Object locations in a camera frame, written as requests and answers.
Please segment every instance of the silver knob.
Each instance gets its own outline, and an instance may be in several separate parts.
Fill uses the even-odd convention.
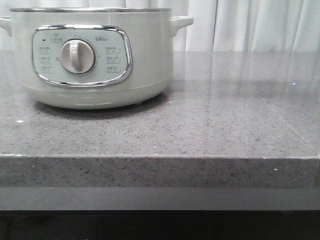
[[[70,73],[84,74],[95,64],[95,53],[85,41],[69,40],[61,47],[60,62]]]

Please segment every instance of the chrome trim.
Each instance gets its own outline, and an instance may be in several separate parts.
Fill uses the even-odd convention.
[[[158,13],[171,12],[171,8],[123,8],[123,7],[46,7],[10,8],[15,13]]]
[[[41,75],[35,67],[34,63],[34,36],[39,31],[44,30],[64,30],[64,29],[90,29],[90,30],[103,30],[103,31],[114,31],[121,35],[124,47],[125,47],[125,53],[127,58],[127,65],[125,71],[118,77],[105,80],[105,81],[96,81],[96,82],[61,82],[61,81],[54,81],[46,78],[45,76]],[[32,46],[31,46],[31,62],[33,66],[33,70],[38,75],[38,77],[42,80],[44,80],[46,83],[53,85],[55,87],[61,87],[61,88],[96,88],[96,87],[104,87],[108,85],[118,84],[124,81],[129,77],[133,70],[133,55],[131,50],[130,41],[128,38],[128,35],[126,32],[121,29],[118,26],[106,26],[106,25],[99,25],[99,24],[63,24],[63,25],[42,25],[39,26],[34,34],[32,35]]]

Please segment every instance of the pot base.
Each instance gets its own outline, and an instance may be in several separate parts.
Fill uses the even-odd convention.
[[[125,91],[104,93],[58,93],[36,90],[24,86],[31,97],[41,103],[64,109],[110,109],[141,103],[160,94],[170,83],[171,77],[159,83]]]

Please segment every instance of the countertop surface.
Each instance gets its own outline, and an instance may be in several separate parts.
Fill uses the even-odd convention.
[[[141,104],[47,106],[0,51],[0,186],[320,185],[320,55],[175,52],[173,81]]]

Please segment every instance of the silver rim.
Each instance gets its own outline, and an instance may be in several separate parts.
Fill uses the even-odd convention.
[[[115,8],[115,7],[49,7],[49,8],[10,8],[15,13],[157,13],[171,12],[170,8]]]

